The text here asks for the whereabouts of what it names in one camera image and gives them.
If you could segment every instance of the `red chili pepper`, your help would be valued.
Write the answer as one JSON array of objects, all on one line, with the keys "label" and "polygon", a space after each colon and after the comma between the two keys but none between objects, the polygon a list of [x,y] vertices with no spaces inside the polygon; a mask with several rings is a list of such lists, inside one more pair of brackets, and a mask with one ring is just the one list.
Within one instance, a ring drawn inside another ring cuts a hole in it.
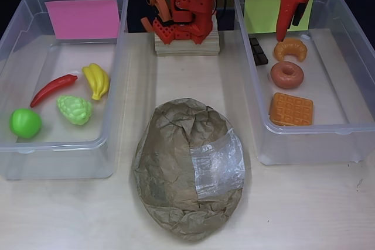
[{"label": "red chili pepper", "polygon": [[41,101],[43,101],[46,97],[48,97],[50,94],[62,89],[62,88],[65,88],[67,86],[70,86],[72,84],[74,84],[74,82],[76,82],[76,80],[78,79],[77,76],[73,76],[71,74],[67,74],[66,76],[61,76],[53,81],[51,81],[50,83],[48,83],[46,86],[44,86],[34,97],[34,99],[32,100],[31,104],[30,104],[30,107],[35,107],[36,105],[38,105],[38,103],[40,103]]}]

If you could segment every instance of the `yellow-green paper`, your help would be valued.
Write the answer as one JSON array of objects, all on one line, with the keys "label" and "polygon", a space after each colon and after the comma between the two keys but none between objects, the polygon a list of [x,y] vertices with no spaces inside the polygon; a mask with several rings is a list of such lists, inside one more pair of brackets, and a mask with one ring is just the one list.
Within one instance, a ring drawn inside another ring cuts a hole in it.
[{"label": "yellow-green paper", "polygon": [[[298,26],[291,25],[289,31],[308,30],[313,0],[309,0],[304,16]],[[245,25],[247,33],[276,32],[280,0],[245,0]]]}]

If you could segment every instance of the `toy donut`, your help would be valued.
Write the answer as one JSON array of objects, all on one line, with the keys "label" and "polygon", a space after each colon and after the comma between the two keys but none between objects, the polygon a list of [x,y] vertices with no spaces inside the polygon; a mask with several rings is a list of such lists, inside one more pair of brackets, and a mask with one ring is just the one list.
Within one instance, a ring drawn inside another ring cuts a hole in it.
[{"label": "toy donut", "polygon": [[304,71],[290,61],[281,61],[272,67],[271,78],[276,86],[292,89],[301,85],[304,80]]},{"label": "toy donut", "polygon": [[278,61],[284,61],[285,55],[295,55],[299,61],[304,61],[307,56],[307,47],[296,38],[286,38],[275,46],[275,57]]}]

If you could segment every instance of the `pink sticky note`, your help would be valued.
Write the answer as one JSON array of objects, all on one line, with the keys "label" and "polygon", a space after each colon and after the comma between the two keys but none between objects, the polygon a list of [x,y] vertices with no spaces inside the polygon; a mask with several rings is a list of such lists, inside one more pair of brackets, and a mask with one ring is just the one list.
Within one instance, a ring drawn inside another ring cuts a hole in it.
[{"label": "pink sticky note", "polygon": [[57,39],[117,38],[116,0],[50,1],[46,6]]}]

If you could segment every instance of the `clear tape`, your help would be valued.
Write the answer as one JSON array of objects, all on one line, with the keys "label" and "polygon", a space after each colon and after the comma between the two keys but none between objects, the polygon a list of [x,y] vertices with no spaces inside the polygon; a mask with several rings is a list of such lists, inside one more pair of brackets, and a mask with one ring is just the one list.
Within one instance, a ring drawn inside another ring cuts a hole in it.
[{"label": "clear tape", "polygon": [[200,148],[190,149],[198,198],[219,196],[243,187],[245,165],[239,138],[228,130],[225,136]]}]

